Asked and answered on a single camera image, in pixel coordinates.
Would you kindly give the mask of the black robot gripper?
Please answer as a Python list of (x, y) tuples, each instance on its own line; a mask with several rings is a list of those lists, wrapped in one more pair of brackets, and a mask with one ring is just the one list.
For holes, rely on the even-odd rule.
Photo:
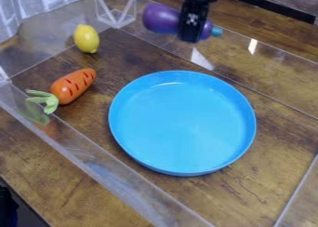
[(198, 43), (202, 39), (203, 27), (206, 25), (209, 4), (215, 0), (187, 0), (183, 3), (178, 38), (190, 43)]

